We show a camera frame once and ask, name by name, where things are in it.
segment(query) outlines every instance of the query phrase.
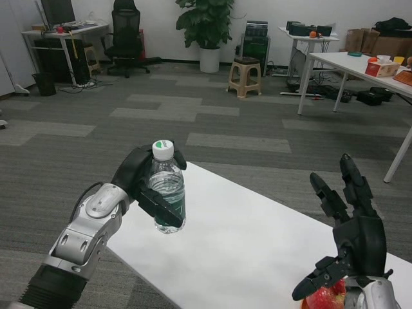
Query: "tabletop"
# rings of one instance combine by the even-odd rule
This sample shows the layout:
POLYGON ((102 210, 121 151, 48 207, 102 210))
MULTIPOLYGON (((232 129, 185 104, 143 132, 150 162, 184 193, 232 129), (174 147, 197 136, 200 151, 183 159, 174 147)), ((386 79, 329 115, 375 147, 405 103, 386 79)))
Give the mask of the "tabletop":
MULTIPOLYGON (((398 92, 407 97, 412 97, 412 87, 407 84, 403 84, 393 77, 374 77, 365 74, 368 67, 368 59, 370 57, 362 55, 361 57, 349 56, 348 53, 311 53, 310 56, 315 60, 324 62, 333 66, 334 68, 347 71, 353 75, 356 75, 364 80, 368 80, 375 84, 380 84, 382 87, 388 88, 395 92, 398 92)), ((398 73, 404 70, 409 70, 404 66, 401 66, 398 73)))
MULTIPOLYGON (((95 31, 95 30, 99 30, 99 29, 104 29, 104 28, 107 28, 108 26, 109 26, 108 24, 96 24, 96 25, 93 25, 93 26, 86 25, 83 28, 72 31, 72 34, 73 35, 84 34, 86 32, 95 31)), ((39 31, 39 30, 29 30, 29 31, 23 31, 22 34, 23 35, 29 35, 29 36, 30 35, 41 35, 41 31, 39 31)), ((47 37, 55 37, 55 38, 70 36, 69 33, 57 33, 57 32, 48 32, 48 33, 45 33, 45 35, 47 37)))
MULTIPOLYGON (((332 228, 194 164, 183 173, 183 230, 158 232, 134 202, 109 249, 179 308, 300 308, 295 286, 337 255, 332 228)), ((398 302, 412 308, 412 264, 388 254, 386 268, 398 302)))
POLYGON ((339 41, 337 37, 301 37, 300 35, 291 35, 286 27, 278 27, 282 32, 285 32, 287 36, 291 37, 293 40, 298 41, 315 41, 318 43, 339 41))

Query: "red object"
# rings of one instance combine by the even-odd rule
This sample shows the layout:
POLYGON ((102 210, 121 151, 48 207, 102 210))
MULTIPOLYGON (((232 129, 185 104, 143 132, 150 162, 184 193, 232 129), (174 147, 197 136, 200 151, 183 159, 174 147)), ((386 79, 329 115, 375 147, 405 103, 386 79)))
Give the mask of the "red object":
POLYGON ((139 34, 140 34, 140 40, 141 40, 141 42, 142 42, 142 45, 143 45, 143 51, 142 51, 142 53, 140 54, 140 57, 139 57, 139 61, 144 61, 145 59, 146 59, 146 50, 145 50, 145 48, 144 48, 144 33, 143 33, 143 29, 140 29, 139 30, 139 34))
POLYGON ((309 309, 344 309, 345 282, 340 280, 332 288, 320 288, 306 298, 309 309))

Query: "gray carpet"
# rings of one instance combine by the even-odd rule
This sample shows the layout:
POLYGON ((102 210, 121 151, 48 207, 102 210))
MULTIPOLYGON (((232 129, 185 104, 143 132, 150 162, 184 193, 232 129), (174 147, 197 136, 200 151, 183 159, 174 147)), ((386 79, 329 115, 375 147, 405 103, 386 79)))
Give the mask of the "gray carpet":
MULTIPOLYGON (((21 295, 81 192, 109 181, 130 150, 159 138, 175 139, 189 161, 327 224, 309 174, 341 190, 339 159, 350 153, 370 182, 389 251, 412 261, 412 149, 393 181, 382 181, 412 124, 411 106, 352 99, 332 113, 333 101, 308 99, 299 117, 299 98, 279 96, 282 78, 267 77, 262 96, 238 100, 225 91, 228 68, 151 71, 100 76, 113 85, 76 95, 40 97, 33 88, 29 97, 0 101, 10 122, 0 131, 0 308, 21 295)), ((76 308, 172 307, 106 252, 76 308)))

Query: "computer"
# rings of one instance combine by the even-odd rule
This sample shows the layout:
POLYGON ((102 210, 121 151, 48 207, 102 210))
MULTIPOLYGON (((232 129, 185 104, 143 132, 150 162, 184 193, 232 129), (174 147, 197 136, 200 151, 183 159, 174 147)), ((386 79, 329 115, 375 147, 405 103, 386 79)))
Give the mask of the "computer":
POLYGON ((71 0, 41 0, 41 3, 50 29, 76 20, 71 0))

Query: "red apple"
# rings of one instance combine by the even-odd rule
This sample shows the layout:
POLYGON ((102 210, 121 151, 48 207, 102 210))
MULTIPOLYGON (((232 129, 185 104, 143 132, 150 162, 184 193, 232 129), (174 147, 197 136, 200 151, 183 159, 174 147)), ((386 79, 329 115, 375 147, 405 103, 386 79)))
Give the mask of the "red apple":
POLYGON ((320 288, 306 298, 309 309, 344 309, 345 281, 339 280, 331 288, 320 288))

